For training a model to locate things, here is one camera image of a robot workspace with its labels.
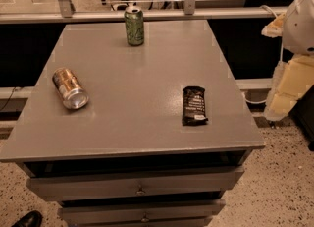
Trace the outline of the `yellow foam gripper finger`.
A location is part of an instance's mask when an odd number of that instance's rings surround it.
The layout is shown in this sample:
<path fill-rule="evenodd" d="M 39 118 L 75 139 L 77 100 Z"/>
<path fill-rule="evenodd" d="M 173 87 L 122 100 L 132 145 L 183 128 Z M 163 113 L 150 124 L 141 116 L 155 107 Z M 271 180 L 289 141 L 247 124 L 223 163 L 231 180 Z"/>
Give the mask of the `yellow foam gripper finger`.
<path fill-rule="evenodd" d="M 269 121 L 282 120 L 312 86 L 313 56 L 294 55 L 287 63 L 280 61 L 266 99 L 265 118 Z"/>

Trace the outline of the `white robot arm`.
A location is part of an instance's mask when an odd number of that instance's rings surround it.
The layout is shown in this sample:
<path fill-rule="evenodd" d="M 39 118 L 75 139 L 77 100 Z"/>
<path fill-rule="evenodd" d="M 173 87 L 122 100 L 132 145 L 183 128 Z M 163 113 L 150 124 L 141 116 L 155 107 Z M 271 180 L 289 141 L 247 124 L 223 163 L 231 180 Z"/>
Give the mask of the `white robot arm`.
<path fill-rule="evenodd" d="M 287 11 L 264 26 L 262 34 L 282 38 L 281 50 L 293 54 L 280 59 L 266 99 L 264 116 L 280 121 L 314 86 L 314 0 L 294 0 Z"/>

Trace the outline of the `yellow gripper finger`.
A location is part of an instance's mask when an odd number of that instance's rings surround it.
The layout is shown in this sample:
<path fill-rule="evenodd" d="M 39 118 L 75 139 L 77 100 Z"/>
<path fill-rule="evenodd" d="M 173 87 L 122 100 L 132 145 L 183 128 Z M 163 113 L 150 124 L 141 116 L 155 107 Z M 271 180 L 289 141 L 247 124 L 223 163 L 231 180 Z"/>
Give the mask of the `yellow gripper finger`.
<path fill-rule="evenodd" d="M 285 15 L 285 13 L 279 14 L 273 21 L 263 27 L 261 34 L 271 38 L 282 36 Z"/>

